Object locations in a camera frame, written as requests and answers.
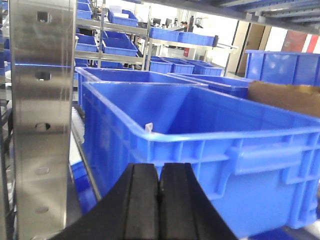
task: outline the round hole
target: round hole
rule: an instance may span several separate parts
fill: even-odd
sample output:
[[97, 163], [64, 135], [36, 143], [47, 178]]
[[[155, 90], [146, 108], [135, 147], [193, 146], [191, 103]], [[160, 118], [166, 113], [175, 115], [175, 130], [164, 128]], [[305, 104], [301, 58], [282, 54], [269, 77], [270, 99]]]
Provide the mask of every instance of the round hole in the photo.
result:
[[51, 128], [51, 125], [46, 122], [37, 123], [35, 126], [37, 132], [45, 132]]
[[47, 71], [38, 71], [35, 73], [35, 78], [41, 82], [49, 81], [51, 77], [51, 73]]
[[50, 172], [50, 168], [49, 167], [39, 167], [35, 170], [35, 174], [37, 175], [46, 175]]
[[37, 214], [45, 214], [45, 213], [47, 213], [49, 211], [49, 207], [47, 207], [47, 206], [40, 206], [40, 207], [37, 207], [36, 209], [35, 209], [35, 212], [37, 213]]

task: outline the metal shelving rack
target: metal shelving rack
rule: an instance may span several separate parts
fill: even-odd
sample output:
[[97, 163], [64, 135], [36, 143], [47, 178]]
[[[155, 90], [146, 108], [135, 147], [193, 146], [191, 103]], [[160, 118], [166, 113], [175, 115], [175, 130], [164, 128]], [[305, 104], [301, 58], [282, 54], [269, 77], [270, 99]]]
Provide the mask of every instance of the metal shelving rack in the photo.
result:
[[[189, 49], [201, 49], [205, 50], [205, 56], [207, 55], [207, 51], [213, 50], [216, 52], [224, 52], [224, 53], [232, 53], [233, 51], [238, 50], [237, 46], [233, 45], [225, 45], [218, 43], [215, 47], [213, 46], [204, 46], [204, 45], [196, 45], [196, 44], [190, 44], [190, 43], [184, 43], [184, 42], [177, 42], [177, 41], [167, 41], [167, 40], [161, 40], [161, 39], [155, 39], [155, 38], [149, 38], [149, 48], [148, 53], [151, 53], [152, 46], [158, 44], [158, 45], [170, 45], [175, 47], [181, 47], [181, 48], [189, 48]], [[147, 55], [147, 64], [146, 64], [146, 70], [150, 69], [150, 60], [151, 60], [151, 54]]]
[[[105, 22], [104, 15], [105, 14], [102, 14], [101, 21], [94, 20], [94, 19], [77, 18], [76, 25], [78, 28], [100, 30], [100, 31], [103, 30], [103, 31], [121, 32], [121, 33], [136, 35], [141, 38], [144, 38], [146, 43], [149, 41], [149, 31], [151, 26], [151, 21], [150, 21], [151, 9], [149, 9], [147, 28], [126, 26], [126, 25]], [[74, 57], [78, 59], [88, 59], [88, 60], [98, 61], [98, 67], [100, 66], [101, 61], [109, 61], [109, 62], [121, 62], [126, 64], [133, 64], [133, 65], [142, 65], [141, 69], [142, 70], [145, 69], [148, 44], [144, 45], [143, 57], [135, 57], [135, 56], [102, 53], [101, 40], [102, 38], [99, 41], [99, 52], [88, 52], [88, 51], [76, 50]]]

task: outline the crate rim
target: crate rim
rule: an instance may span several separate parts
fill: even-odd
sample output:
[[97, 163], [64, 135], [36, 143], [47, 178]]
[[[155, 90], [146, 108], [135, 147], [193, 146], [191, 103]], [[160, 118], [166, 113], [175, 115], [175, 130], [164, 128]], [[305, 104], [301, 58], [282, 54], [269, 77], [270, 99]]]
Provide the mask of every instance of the crate rim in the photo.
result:
[[[170, 75], [180, 75], [179, 73], [168, 73]], [[208, 85], [214, 83], [216, 85], [219, 85], [219, 86], [222, 86], [222, 87], [228, 87], [228, 88], [232, 88], [233, 91], [235, 91], [236, 89], [239, 89], [239, 90], [243, 90], [243, 89], [247, 89], [249, 87], [249, 81], [246, 81], [246, 80], [241, 80], [241, 79], [235, 79], [235, 78], [231, 78], [231, 77], [227, 77], [227, 76], [212, 76], [212, 75], [204, 75], [204, 74], [183, 74], [181, 73], [182, 76], [185, 76], [187, 77], [187, 79], [192, 79], [193, 81], [200, 81], [200, 82], [204, 82], [204, 83], [207, 83]], [[216, 82], [216, 81], [209, 81], [209, 80], [205, 80], [205, 79], [201, 79], [201, 78], [197, 78], [196, 76], [206, 76], [206, 77], [212, 77], [212, 78], [225, 78], [225, 79], [231, 79], [231, 80], [236, 80], [236, 81], [240, 81], [240, 82], [243, 82], [243, 83], [246, 83], [248, 84], [248, 86], [233, 86], [231, 84], [226, 84], [226, 83], [221, 83], [221, 82]]]
[[[182, 134], [157, 134], [156, 132], [146, 132], [139, 124], [137, 124], [131, 117], [129, 117], [124, 111], [122, 111], [118, 106], [116, 106], [113, 102], [108, 100], [105, 96], [103, 96], [97, 89], [94, 88], [94, 85], [101, 84], [118, 84], [118, 85], [141, 85], [147, 83], [138, 83], [138, 82], [84, 82], [83, 85], [92, 92], [103, 104], [105, 104], [122, 122], [126, 127], [135, 135], [139, 136], [147, 140], [148, 142], [185, 142], [185, 141], [206, 141], [206, 140], [216, 140], [216, 139], [248, 139], [248, 138], [266, 138], [266, 137], [277, 137], [277, 136], [290, 136], [290, 135], [298, 135], [298, 134], [311, 134], [311, 133], [319, 133], [320, 132], [320, 119], [308, 115], [304, 115], [302, 113], [297, 113], [289, 110], [280, 109], [278, 107], [269, 106], [266, 104], [262, 104], [264, 107], [269, 109], [273, 109], [276, 111], [284, 111], [288, 112], [293, 116], [297, 116], [300, 118], [308, 118], [309, 120], [313, 120], [315, 123], [317, 122], [319, 126], [305, 126], [305, 127], [295, 127], [295, 128], [285, 128], [281, 129], [281, 132], [277, 130], [255, 130], [255, 131], [218, 131], [218, 132], [202, 132], [202, 133], [182, 133]], [[162, 85], [157, 83], [149, 83], [149, 85]], [[252, 102], [243, 98], [238, 98], [235, 96], [231, 96], [225, 93], [212, 91], [209, 89], [204, 89], [198, 86], [187, 86], [187, 85], [177, 85], [177, 88], [195, 88], [200, 91], [208, 91], [210, 94], [218, 94], [228, 98], [237, 99], [238, 101], [244, 103], [251, 103], [253, 105], [259, 106], [261, 103]]]
[[278, 54], [278, 55], [294, 55], [294, 56], [307, 55], [307, 56], [320, 57], [320, 53], [295, 52], [295, 51], [264, 51], [264, 50], [249, 49], [249, 50], [246, 50], [245, 53], [247, 54]]
[[[88, 82], [99, 82], [99, 83], [128, 83], [128, 82], [123, 82], [123, 81], [102, 81], [100, 78], [98, 78], [97, 76], [93, 75], [91, 72], [87, 71], [87, 69], [93, 69], [93, 70], [96, 70], [98, 68], [96, 67], [81, 67], [81, 66], [77, 66], [75, 67], [75, 71], [77, 71], [77, 73], [80, 73], [80, 74], [86, 74], [86, 77], [88, 80], [91, 80], [91, 81], [88, 81]], [[127, 70], [127, 69], [113, 69], [113, 68], [102, 68], [103, 71], [106, 71], [106, 72], [137, 72], [136, 70]], [[163, 75], [163, 76], [170, 76], [172, 77], [171, 75], [168, 75], [166, 73], [162, 73], [162, 72], [156, 72], [156, 71], [144, 71], [144, 72], [149, 72], [149, 73], [153, 73], [153, 74], [157, 74], [157, 75]], [[187, 82], [190, 82], [190, 84], [194, 84], [194, 85], [198, 85], [199, 87], [201, 88], [208, 88], [208, 84], [206, 83], [201, 83], [201, 82], [198, 82], [198, 81], [194, 81], [194, 80], [189, 80], [189, 79], [185, 79], [181, 76], [174, 76], [176, 79], [179, 79], [179, 80], [183, 80], [183, 81], [187, 81]], [[168, 83], [165, 83], [165, 82], [138, 82], [138, 81], [133, 81], [131, 83], [140, 83], [140, 84], [147, 84], [147, 85], [168, 85]], [[170, 83], [170, 85], [180, 85], [180, 83]]]

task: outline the metal shelf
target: metal shelf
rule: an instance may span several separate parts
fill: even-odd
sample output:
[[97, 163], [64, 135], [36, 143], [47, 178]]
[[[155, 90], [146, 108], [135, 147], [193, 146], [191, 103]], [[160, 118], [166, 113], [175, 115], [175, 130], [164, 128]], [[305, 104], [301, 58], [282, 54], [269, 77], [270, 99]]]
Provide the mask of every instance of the metal shelf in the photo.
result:
[[184, 43], [184, 42], [177, 42], [177, 41], [167, 41], [167, 40], [161, 40], [161, 39], [155, 39], [155, 38], [149, 38], [150, 45], [152, 44], [160, 44], [160, 45], [170, 45], [170, 46], [176, 46], [181, 48], [188, 48], [188, 49], [202, 49], [202, 50], [212, 50], [212, 46], [203, 46], [203, 45], [196, 45], [196, 44], [190, 44], [190, 43]]
[[[91, 52], [91, 51], [75, 51], [74, 57], [77, 59], [88, 59], [88, 60], [98, 60], [99, 53]], [[124, 55], [114, 55], [102, 53], [101, 61], [109, 61], [109, 62], [120, 62], [126, 64], [143, 64], [143, 57], [136, 56], [124, 56]]]
[[[97, 20], [77, 18], [76, 25], [81, 28], [99, 30], [101, 27], [101, 22]], [[138, 35], [138, 36], [140, 35], [145, 36], [147, 35], [147, 31], [148, 31], [146, 28], [120, 25], [120, 24], [114, 24], [110, 22], [104, 22], [103, 29], [105, 31], [122, 32], [126, 34]]]

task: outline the white wall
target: white wall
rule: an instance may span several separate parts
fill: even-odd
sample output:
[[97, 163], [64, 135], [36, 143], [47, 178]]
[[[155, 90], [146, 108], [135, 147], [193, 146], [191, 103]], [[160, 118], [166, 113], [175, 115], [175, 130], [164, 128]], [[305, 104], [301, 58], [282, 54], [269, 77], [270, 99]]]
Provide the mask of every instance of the white wall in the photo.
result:
[[285, 42], [287, 31], [288, 30], [286, 29], [273, 26], [271, 28], [268, 42], [266, 43], [266, 46], [265, 46], [265, 51], [274, 51], [274, 52], [281, 51], [282, 46], [284, 45], [284, 42]]
[[[195, 18], [205, 18], [203, 28], [194, 26], [193, 32], [207, 36], [219, 36], [219, 43], [231, 45], [235, 36], [238, 20], [223, 16], [209, 15], [197, 12]], [[208, 51], [208, 60], [212, 63], [225, 67], [227, 65], [229, 54], [225, 52]]]
[[152, 4], [151, 18], [161, 19], [161, 24], [166, 23], [166, 19], [171, 19], [172, 23], [178, 17], [178, 9], [160, 4]]

